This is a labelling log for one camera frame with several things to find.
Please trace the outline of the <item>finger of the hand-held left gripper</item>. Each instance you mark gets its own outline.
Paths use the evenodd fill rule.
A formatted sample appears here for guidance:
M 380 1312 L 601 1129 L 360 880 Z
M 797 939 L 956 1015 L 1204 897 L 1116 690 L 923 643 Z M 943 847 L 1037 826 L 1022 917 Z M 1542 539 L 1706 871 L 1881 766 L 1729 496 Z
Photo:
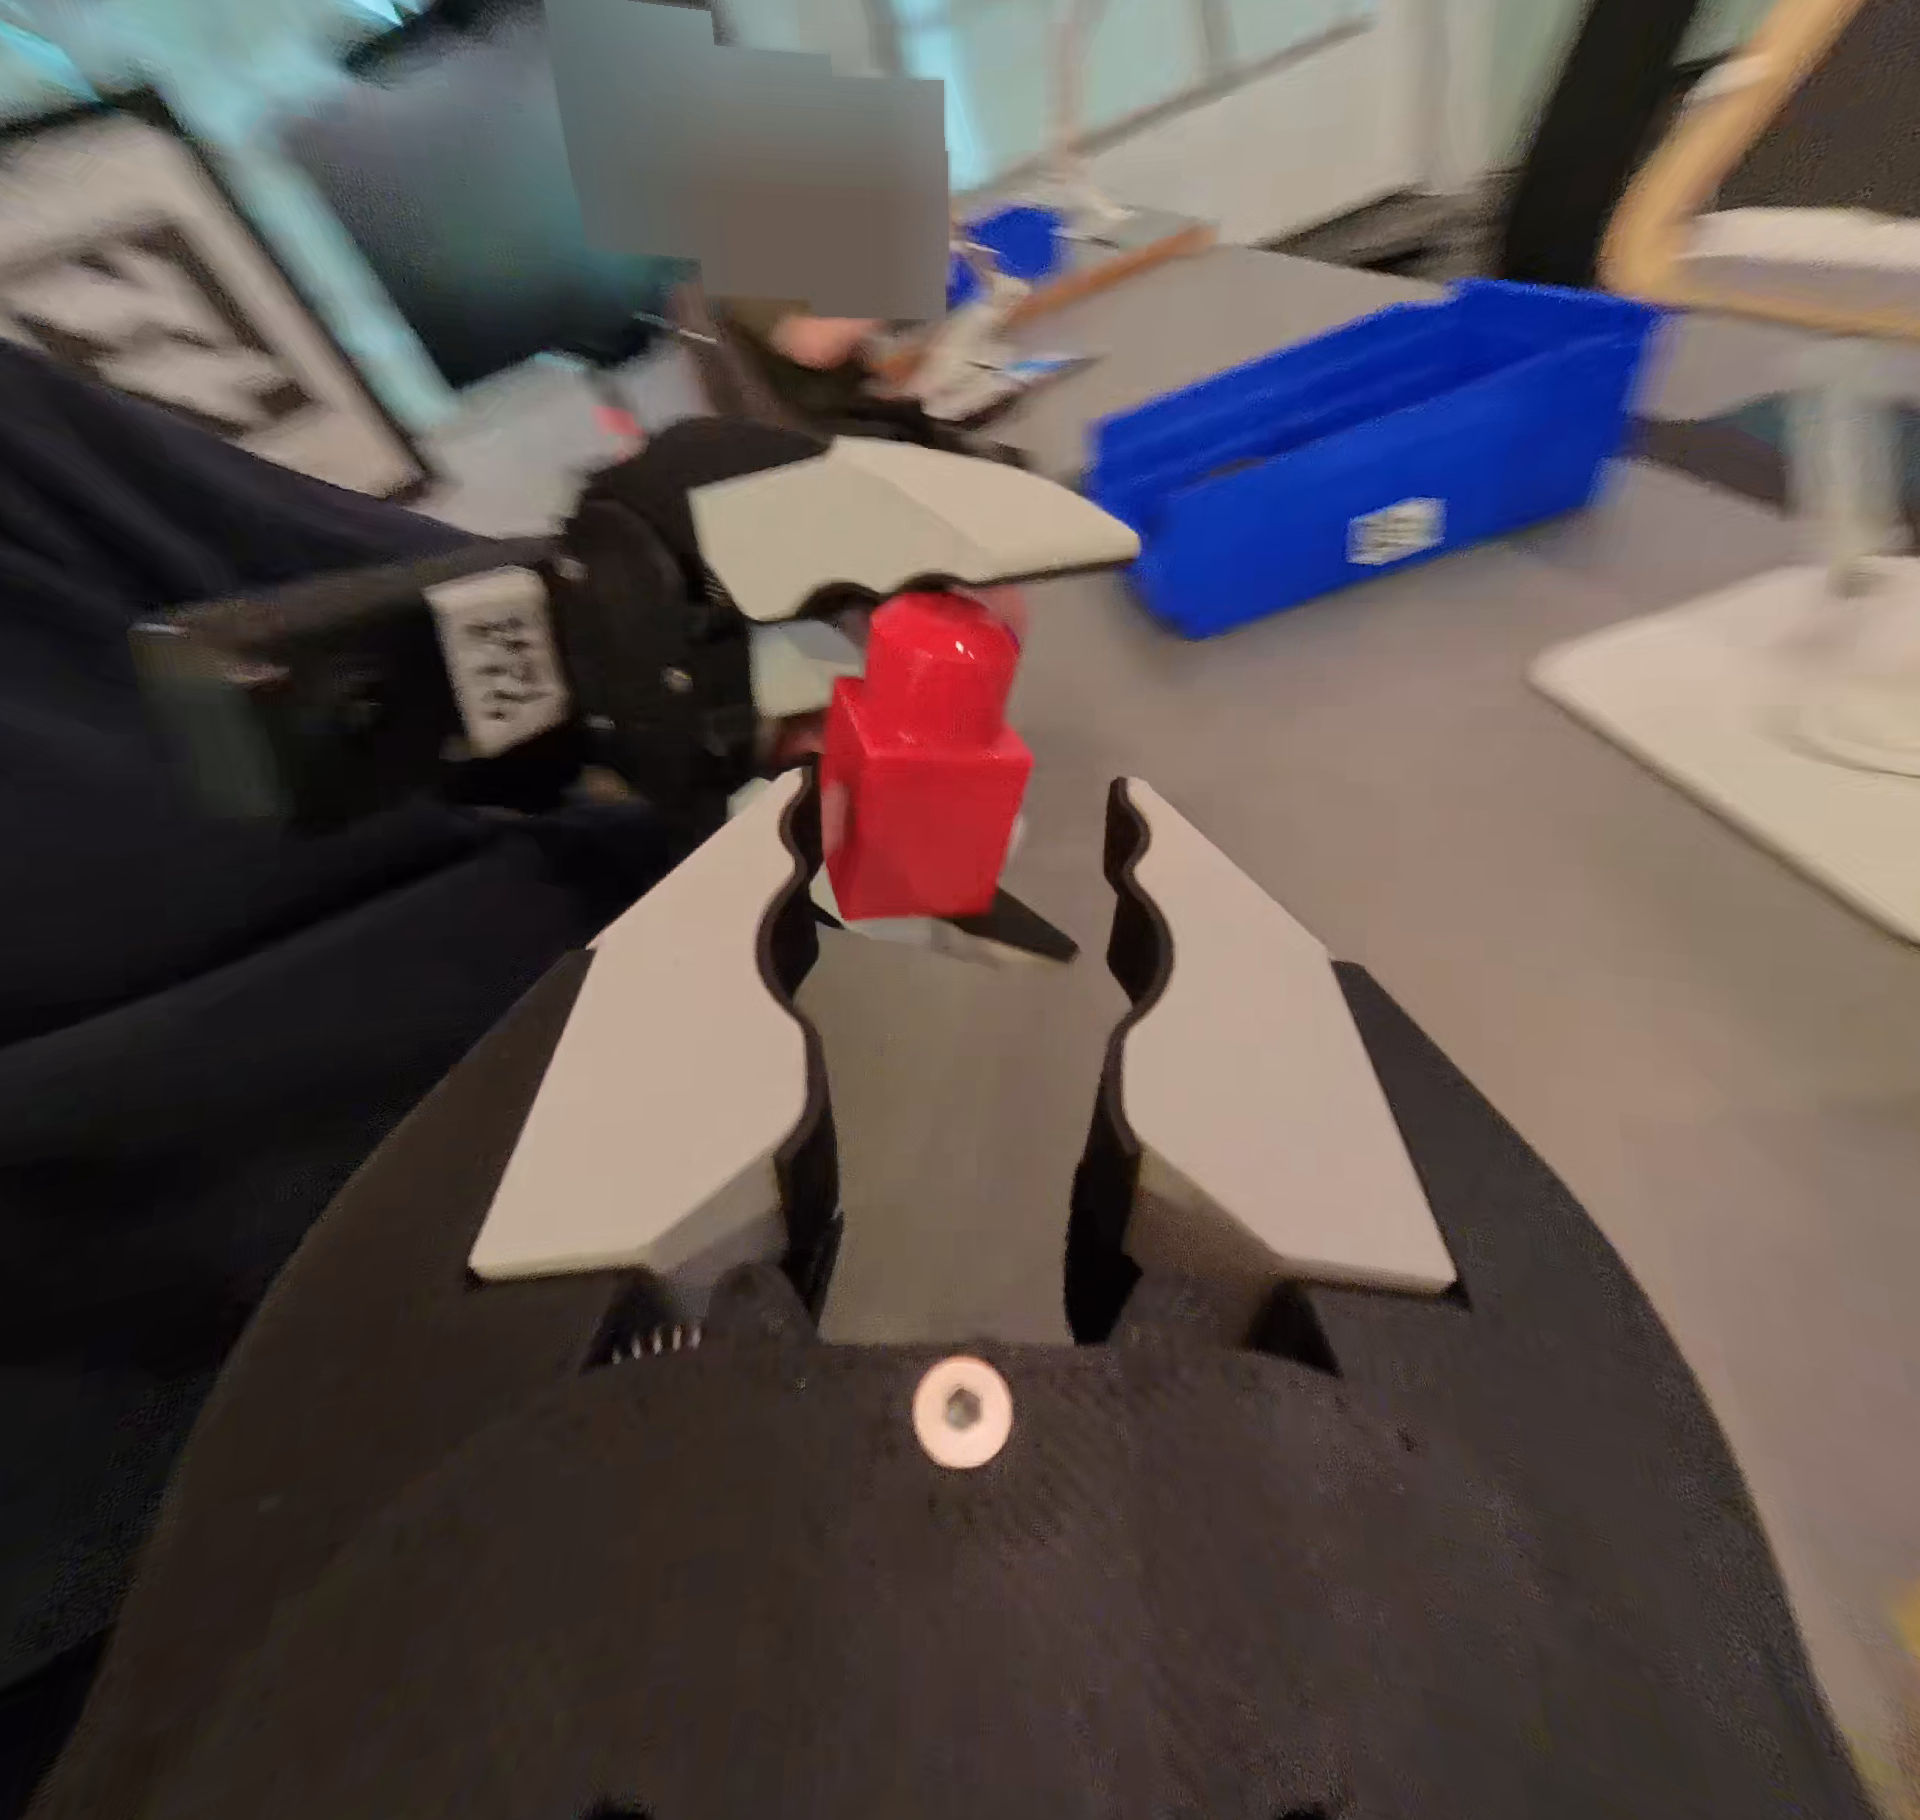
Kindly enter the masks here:
M 1055 478 L 890 438 L 833 438 L 816 458 L 694 488 L 684 507 L 711 578 L 760 626 L 1138 557 L 1121 516 Z
M 996 893 L 993 904 L 978 914 L 905 914 L 905 917 L 855 917 L 847 914 L 829 888 L 813 888 L 813 914 L 826 926 L 851 930 L 855 938 L 867 938 L 879 945 L 907 945 L 927 947 L 934 955 L 948 959 L 1039 959 L 1069 967 L 1081 955 L 1081 945 L 1060 930 L 1051 917 L 1045 917 L 1037 908 L 1020 899 L 1016 893 Z

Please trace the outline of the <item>long wooden table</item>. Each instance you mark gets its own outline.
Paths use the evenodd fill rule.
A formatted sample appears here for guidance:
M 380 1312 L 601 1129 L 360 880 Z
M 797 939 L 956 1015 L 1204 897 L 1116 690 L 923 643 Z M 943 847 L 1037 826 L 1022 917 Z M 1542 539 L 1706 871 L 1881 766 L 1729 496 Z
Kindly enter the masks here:
M 932 412 L 966 418 L 1022 362 L 1022 330 L 1072 305 L 1109 292 L 1146 270 L 1209 253 L 1219 236 L 1214 219 L 1130 209 L 1100 231 L 1055 231 L 1055 263 L 1045 279 L 1003 270 L 999 247 L 965 228 L 948 246 L 948 263 L 970 270 L 976 284 L 927 330 L 890 344 L 874 360 L 884 391 L 917 397 Z

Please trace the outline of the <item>framed black and white sign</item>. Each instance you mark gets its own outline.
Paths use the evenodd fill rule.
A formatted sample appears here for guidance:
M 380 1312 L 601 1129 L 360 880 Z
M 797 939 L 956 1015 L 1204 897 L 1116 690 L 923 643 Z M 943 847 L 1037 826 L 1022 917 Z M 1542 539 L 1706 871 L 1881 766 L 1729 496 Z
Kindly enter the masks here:
M 416 438 L 149 86 L 2 115 L 2 339 L 311 478 L 433 489 Z

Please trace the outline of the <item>person's dark clothing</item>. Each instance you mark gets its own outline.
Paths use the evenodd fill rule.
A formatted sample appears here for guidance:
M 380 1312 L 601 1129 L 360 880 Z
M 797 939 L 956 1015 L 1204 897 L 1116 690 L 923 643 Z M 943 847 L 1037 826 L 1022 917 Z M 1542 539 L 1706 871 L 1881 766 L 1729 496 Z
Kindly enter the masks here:
M 455 539 L 2 344 L 2 1688 L 102 1640 L 335 1190 L 684 851 L 634 805 L 295 836 L 186 789 L 139 618 Z

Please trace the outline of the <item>blue plastic bin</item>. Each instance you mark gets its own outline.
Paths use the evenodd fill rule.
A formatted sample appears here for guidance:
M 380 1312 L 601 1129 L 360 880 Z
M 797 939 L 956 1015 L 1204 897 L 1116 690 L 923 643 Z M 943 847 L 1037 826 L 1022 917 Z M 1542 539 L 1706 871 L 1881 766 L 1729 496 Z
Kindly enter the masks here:
M 986 274 L 1045 284 L 1069 263 L 1066 217 L 1051 204 L 1006 202 L 965 219 L 948 246 L 944 305 L 986 292 Z
M 1088 429 L 1081 489 L 1138 534 L 1130 585 L 1219 637 L 1582 513 L 1663 309 L 1462 279 Z

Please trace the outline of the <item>red toy block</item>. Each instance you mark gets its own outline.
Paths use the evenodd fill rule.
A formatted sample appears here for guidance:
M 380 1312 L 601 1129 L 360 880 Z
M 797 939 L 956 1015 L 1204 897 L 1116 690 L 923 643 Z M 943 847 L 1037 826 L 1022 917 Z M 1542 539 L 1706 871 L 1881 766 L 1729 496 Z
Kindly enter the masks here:
M 907 588 L 867 618 L 822 734 L 822 840 L 847 923 L 993 908 L 1034 754 L 1006 726 L 1020 632 L 959 588 Z

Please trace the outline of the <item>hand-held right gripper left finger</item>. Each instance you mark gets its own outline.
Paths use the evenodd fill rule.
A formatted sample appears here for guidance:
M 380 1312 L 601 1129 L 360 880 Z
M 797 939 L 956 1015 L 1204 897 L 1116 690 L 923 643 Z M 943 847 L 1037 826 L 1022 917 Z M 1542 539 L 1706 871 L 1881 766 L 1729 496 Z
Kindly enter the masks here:
M 829 1284 L 836 1129 L 797 1015 L 816 862 L 813 776 L 782 771 L 586 947 L 476 1225 L 476 1276 L 713 1290 L 740 1262 L 782 1262 L 795 1290 Z

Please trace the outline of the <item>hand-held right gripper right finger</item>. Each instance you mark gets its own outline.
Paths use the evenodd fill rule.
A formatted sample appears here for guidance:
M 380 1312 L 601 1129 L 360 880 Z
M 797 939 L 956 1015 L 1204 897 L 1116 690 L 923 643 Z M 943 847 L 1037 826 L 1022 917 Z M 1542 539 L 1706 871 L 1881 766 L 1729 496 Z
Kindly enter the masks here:
M 1458 1284 L 1327 945 L 1146 778 L 1105 795 L 1105 1037 L 1066 1213 L 1066 1312 L 1188 1276 L 1227 1312 Z

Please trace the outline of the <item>black pillar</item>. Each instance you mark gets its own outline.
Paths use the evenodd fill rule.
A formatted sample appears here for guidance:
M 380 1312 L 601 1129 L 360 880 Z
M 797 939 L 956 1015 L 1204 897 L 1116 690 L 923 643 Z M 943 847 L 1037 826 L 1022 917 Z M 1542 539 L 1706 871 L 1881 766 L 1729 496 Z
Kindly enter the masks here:
M 1705 0 L 1591 0 L 1522 156 L 1491 274 L 1586 287 Z

